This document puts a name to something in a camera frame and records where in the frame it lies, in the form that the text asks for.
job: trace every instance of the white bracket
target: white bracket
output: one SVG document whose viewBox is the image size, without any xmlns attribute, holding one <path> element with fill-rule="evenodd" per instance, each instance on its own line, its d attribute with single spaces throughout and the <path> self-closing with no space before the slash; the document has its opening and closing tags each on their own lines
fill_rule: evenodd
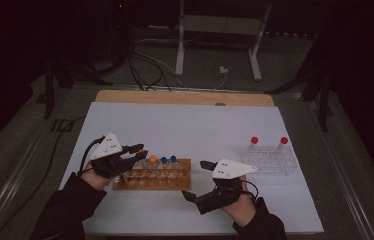
<svg viewBox="0 0 374 240">
<path fill-rule="evenodd" d="M 221 161 L 218 162 L 212 173 L 212 177 L 219 179 L 233 179 L 248 173 L 256 172 L 257 170 L 258 168 L 254 166 L 221 158 Z"/>
<path fill-rule="evenodd" d="M 115 133 L 110 132 L 103 139 L 102 143 L 94 150 L 91 154 L 91 159 L 98 159 L 102 157 L 106 157 L 115 153 L 122 151 L 122 146 L 119 143 L 118 138 L 116 137 Z"/>
</svg>

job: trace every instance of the black sleeve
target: black sleeve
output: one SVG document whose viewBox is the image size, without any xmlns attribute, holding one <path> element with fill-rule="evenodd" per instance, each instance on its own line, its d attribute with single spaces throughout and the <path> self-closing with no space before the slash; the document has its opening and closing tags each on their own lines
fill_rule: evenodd
<svg viewBox="0 0 374 240">
<path fill-rule="evenodd" d="M 82 221 L 90 218 L 106 196 L 71 174 L 65 187 L 56 191 L 41 212 L 30 239 L 85 239 Z"/>
<path fill-rule="evenodd" d="M 241 240 L 285 240 L 283 222 L 275 215 L 270 214 L 263 198 L 255 203 L 256 214 L 244 227 L 236 223 L 233 228 L 240 235 Z"/>
</svg>

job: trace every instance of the dark background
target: dark background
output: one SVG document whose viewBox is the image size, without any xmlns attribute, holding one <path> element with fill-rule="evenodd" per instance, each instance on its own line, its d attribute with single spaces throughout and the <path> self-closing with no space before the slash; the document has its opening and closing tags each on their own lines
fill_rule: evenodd
<svg viewBox="0 0 374 240">
<path fill-rule="evenodd" d="M 0 131 L 31 97 L 29 84 L 43 74 L 45 50 L 61 44 L 77 52 L 83 50 L 85 41 L 92 41 L 80 41 L 79 36 L 85 36 L 81 29 L 88 35 L 89 28 L 74 23 L 76 13 L 88 9 L 100 13 L 106 9 L 103 4 L 119 1 L 74 2 L 0 0 Z M 186 12 L 247 17 L 262 9 L 251 7 L 251 1 L 235 1 L 236 7 L 227 2 L 230 9 L 243 10 L 227 13 L 225 1 L 191 0 L 186 1 Z M 134 26 L 172 28 L 178 24 L 177 4 L 173 0 L 133 0 L 124 7 Z M 91 21 L 107 21 L 108 14 L 91 14 Z M 266 31 L 274 37 L 277 33 L 318 35 L 301 72 L 335 62 L 331 89 L 338 93 L 374 162 L 374 1 L 274 1 Z M 95 34 L 96 40 L 108 37 L 97 29 Z"/>
</svg>

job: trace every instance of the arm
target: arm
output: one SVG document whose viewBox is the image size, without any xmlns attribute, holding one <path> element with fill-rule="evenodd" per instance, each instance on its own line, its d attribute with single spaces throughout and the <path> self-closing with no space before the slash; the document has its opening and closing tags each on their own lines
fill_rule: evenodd
<svg viewBox="0 0 374 240">
<path fill-rule="evenodd" d="M 41 212 L 30 239 L 64 235 L 68 239 L 84 239 L 82 221 L 90 218 L 105 197 L 103 188 L 110 179 L 89 170 L 77 177 L 71 174 L 65 187 L 56 191 Z"/>
<path fill-rule="evenodd" d="M 242 183 L 247 191 L 247 183 Z M 222 208 L 233 220 L 234 229 L 242 240 L 281 240 L 286 239 L 283 222 L 268 212 L 263 198 L 253 203 L 247 194 L 240 195 L 237 202 Z"/>
</svg>

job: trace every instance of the metal stand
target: metal stand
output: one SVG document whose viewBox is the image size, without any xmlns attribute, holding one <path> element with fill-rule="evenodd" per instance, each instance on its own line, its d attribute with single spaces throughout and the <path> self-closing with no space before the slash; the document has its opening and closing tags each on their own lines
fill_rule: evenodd
<svg viewBox="0 0 374 240">
<path fill-rule="evenodd" d="M 271 5 L 267 5 L 264 16 L 260 20 L 256 19 L 239 19 L 239 18 L 221 18 L 221 17 L 210 17 L 210 16 L 193 16 L 184 14 L 184 0 L 180 0 L 180 25 L 179 25 L 179 37 L 178 37 L 178 52 L 177 62 L 175 65 L 175 75 L 181 77 L 183 75 L 184 67 L 184 31 L 201 31 L 201 32 L 219 32 L 216 31 L 217 27 L 214 27 L 221 22 L 221 19 L 225 22 L 223 31 L 219 33 L 237 33 L 237 34 L 256 34 L 256 42 L 253 48 L 248 51 L 250 65 L 252 67 L 253 79 L 260 81 L 262 79 L 261 72 L 259 70 L 258 60 L 256 54 L 258 53 L 259 45 L 264 35 L 266 23 L 268 20 L 269 13 L 271 11 Z M 206 27 L 206 24 L 214 24 L 212 27 Z"/>
</svg>

